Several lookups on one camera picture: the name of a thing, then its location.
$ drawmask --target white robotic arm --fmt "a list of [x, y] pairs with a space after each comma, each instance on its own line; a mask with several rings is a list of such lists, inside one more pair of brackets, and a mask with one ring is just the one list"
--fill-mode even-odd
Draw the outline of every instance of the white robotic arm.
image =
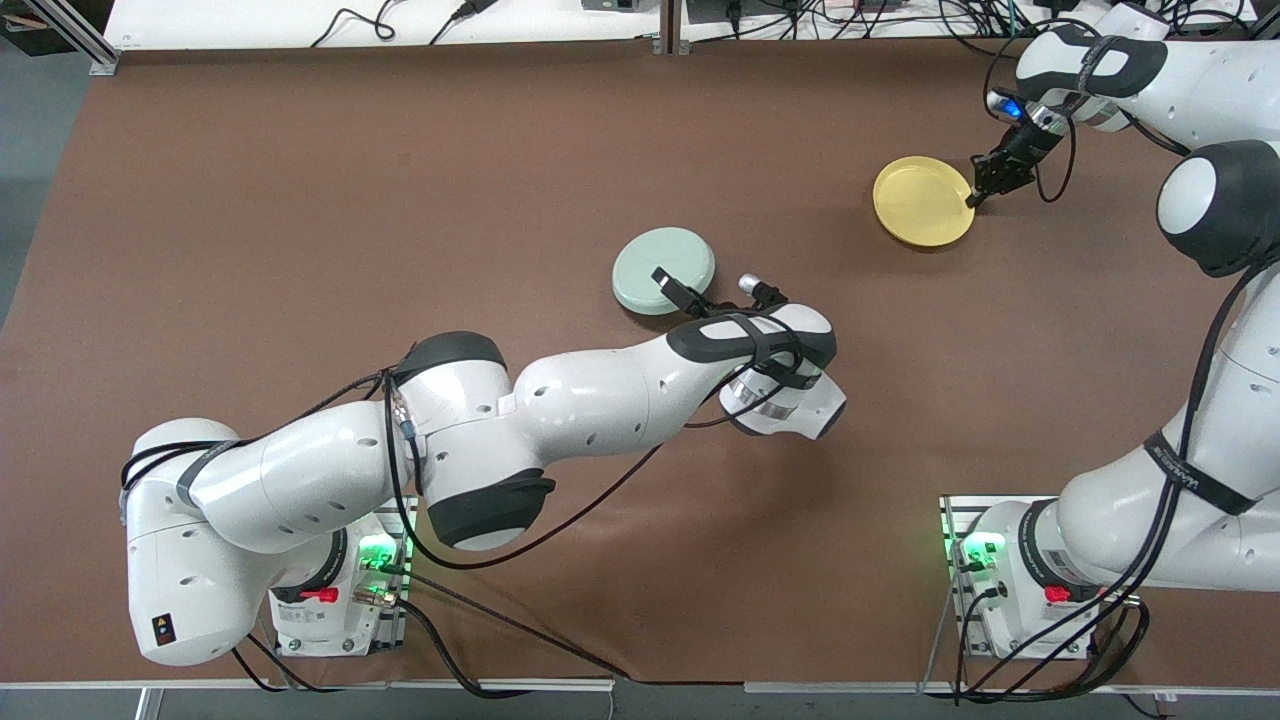
[[[1014, 113], [1074, 114], [1101, 129], [1133, 118], [1190, 149], [1165, 181], [1157, 220], [1169, 242], [1211, 277], [1274, 263], [1280, 249], [1280, 44], [1165, 42], [1162, 20], [1132, 5], [1108, 13], [1097, 36], [1056, 27], [1018, 64]], [[1004, 106], [1007, 96], [992, 105]], [[1007, 181], [1042, 156], [991, 155], [987, 179]], [[980, 202], [993, 192], [988, 184]], [[983, 624], [1000, 656], [1115, 583], [1139, 555], [1166, 478], [1184, 491], [1148, 584], [1280, 591], [1280, 281], [1277, 268], [1247, 290], [1238, 320], [1213, 355], [1188, 445], [1176, 462], [1185, 407], [1143, 446], [1073, 479], [1055, 501], [1001, 502], [956, 543], [956, 562], [974, 562], [975, 592], [992, 589]], [[1043, 657], [1091, 620], [1023, 648]]]
[[323, 410], [247, 445], [212, 420], [165, 423], [138, 438], [136, 456], [224, 442], [159, 464], [124, 498], [138, 646], [156, 662], [207, 661], [250, 632], [268, 589], [301, 603], [352, 573], [379, 533], [361, 523], [393, 496], [388, 456], [402, 483], [419, 474], [410, 442], [439, 539], [492, 550], [540, 512], [554, 488], [547, 466], [666, 442], [717, 388], [744, 432], [817, 439], [845, 405], [823, 372], [835, 355], [831, 324], [796, 304], [717, 313], [634, 347], [545, 357], [515, 383], [493, 341], [454, 332], [419, 342], [393, 370], [397, 429], [407, 433], [390, 434], [390, 454], [381, 402]]

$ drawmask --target brown tabletop surface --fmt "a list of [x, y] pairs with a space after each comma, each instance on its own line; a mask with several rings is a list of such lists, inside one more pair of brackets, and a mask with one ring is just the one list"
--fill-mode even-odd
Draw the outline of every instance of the brown tabletop surface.
[[[646, 47], [197, 54], [95, 79], [0, 336], [0, 682], [239, 676], [137, 653], [115, 484], [133, 439], [192, 415], [269, 429], [451, 329], [493, 337], [513, 373], [641, 342], [662, 328], [618, 307], [609, 269], [654, 227], [707, 238], [718, 296], [754, 272], [831, 318], [842, 420], [817, 443], [682, 433], [538, 551], [436, 574], [639, 679], [919, 679], [947, 585], [938, 496], [1055, 493], [1178, 409], [1230, 281], [1155, 225], [1172, 156], [1083, 131], [1060, 202], [995, 199], [954, 249], [915, 252], [877, 225], [872, 182], [997, 141], [983, 59], [945, 41]], [[531, 534], [634, 460], [553, 466]], [[1280, 687], [1275, 597], [1147, 597], [1119, 680]], [[417, 598], [475, 676], [599, 674]], [[298, 669], [443, 676], [417, 628], [402, 651]]]

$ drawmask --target yellow disc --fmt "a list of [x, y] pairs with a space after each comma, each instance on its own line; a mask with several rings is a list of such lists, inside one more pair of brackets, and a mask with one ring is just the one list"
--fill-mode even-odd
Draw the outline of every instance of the yellow disc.
[[876, 217], [893, 237], [922, 247], [960, 240], [973, 223], [964, 204], [969, 183], [955, 168], [933, 158], [902, 158], [881, 170], [872, 199]]

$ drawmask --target light green lid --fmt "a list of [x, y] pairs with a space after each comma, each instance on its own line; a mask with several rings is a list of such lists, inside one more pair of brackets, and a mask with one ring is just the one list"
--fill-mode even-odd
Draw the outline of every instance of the light green lid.
[[657, 268], [705, 292], [716, 274], [716, 255], [696, 233], [685, 228], [658, 228], [632, 240], [613, 261], [613, 296], [623, 307], [641, 315], [675, 313], [653, 279]]

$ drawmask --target gray floor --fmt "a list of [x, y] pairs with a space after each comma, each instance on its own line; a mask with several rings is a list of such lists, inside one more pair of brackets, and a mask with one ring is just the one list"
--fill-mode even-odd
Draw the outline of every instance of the gray floor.
[[[88, 83], [88, 61], [74, 55], [27, 58], [0, 41], [0, 320], [22, 270], [58, 158]], [[120, 652], [133, 652], [122, 647]], [[137, 691], [0, 691], [0, 719], [132, 717]], [[1094, 696], [1039, 706], [964, 706], [910, 696], [746, 694], [735, 687], [645, 687], [622, 684], [614, 717], [705, 720], [778, 717], [842, 719], [1139, 719], [1121, 698]], [[1151, 707], [1149, 698], [1140, 701]], [[1280, 700], [1187, 698], [1183, 719], [1243, 720], [1280, 717]], [[603, 693], [541, 693], [484, 702], [461, 691], [356, 691], [334, 696], [262, 694], [257, 691], [170, 691], [164, 720], [301, 720], [376, 716], [380, 720], [532, 717], [604, 720]]]

